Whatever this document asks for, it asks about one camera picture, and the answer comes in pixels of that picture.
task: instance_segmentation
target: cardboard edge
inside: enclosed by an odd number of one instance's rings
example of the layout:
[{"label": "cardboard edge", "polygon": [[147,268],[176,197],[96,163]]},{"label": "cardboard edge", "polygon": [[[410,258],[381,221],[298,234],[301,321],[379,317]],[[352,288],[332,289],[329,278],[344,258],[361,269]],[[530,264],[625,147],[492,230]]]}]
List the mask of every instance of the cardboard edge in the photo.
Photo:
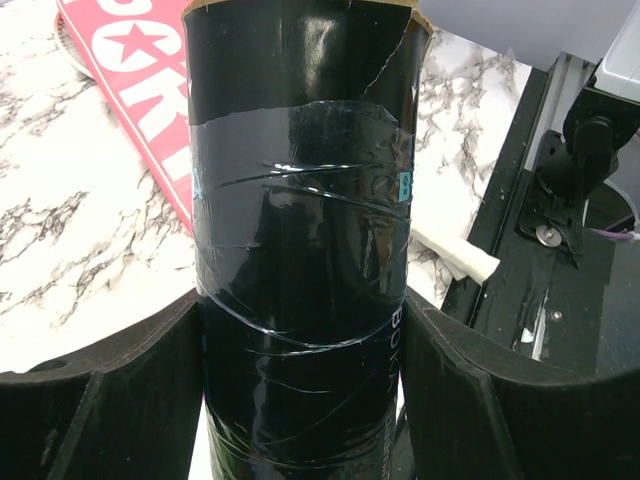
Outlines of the cardboard edge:
[{"label": "cardboard edge", "polygon": [[429,20],[429,18],[424,15],[418,8],[414,7],[413,13],[411,14],[411,18],[419,23],[429,34],[429,40],[427,45],[431,43],[431,37],[433,36],[433,24]]},{"label": "cardboard edge", "polygon": [[[181,18],[184,19],[185,15],[188,15],[190,12],[197,10],[201,7],[206,7],[209,5],[213,5],[215,3],[228,2],[232,0],[191,0],[191,2],[185,7],[182,12]],[[417,11],[418,0],[345,0],[345,1],[364,1],[364,2],[375,2],[375,3],[389,3],[391,5],[397,5],[399,7],[410,7],[413,8],[414,12]]]}]

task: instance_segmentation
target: black tube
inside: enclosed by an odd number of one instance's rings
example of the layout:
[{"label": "black tube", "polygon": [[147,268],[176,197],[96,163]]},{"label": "black tube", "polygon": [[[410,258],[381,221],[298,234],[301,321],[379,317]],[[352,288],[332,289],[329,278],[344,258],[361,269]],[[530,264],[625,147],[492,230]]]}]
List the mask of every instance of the black tube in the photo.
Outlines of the black tube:
[{"label": "black tube", "polygon": [[429,25],[205,3],[184,24],[214,478],[387,479]]}]

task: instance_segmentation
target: purple wire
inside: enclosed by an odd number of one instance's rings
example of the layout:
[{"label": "purple wire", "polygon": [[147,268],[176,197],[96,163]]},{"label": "purple wire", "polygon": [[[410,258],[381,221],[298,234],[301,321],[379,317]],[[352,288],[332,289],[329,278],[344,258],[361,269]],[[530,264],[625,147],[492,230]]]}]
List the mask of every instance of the purple wire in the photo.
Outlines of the purple wire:
[{"label": "purple wire", "polygon": [[621,218],[620,220],[616,220],[614,223],[612,223],[611,225],[609,225],[609,226],[608,226],[607,228],[605,228],[604,230],[605,230],[606,232],[609,232],[609,231],[611,231],[611,229],[612,229],[612,228],[617,227],[617,226],[618,226],[618,225],[620,225],[621,223],[624,223],[624,222],[626,222],[627,220],[630,220],[630,219],[631,219],[631,218],[633,218],[633,217],[634,217],[634,215],[633,215],[633,214],[627,215],[626,217]]},{"label": "purple wire", "polygon": [[630,242],[634,238],[636,238],[633,233],[615,233],[615,232],[607,232],[606,230],[600,230],[597,228],[592,228],[592,231],[596,232],[599,235],[602,235],[609,240],[613,240],[614,242]]}]

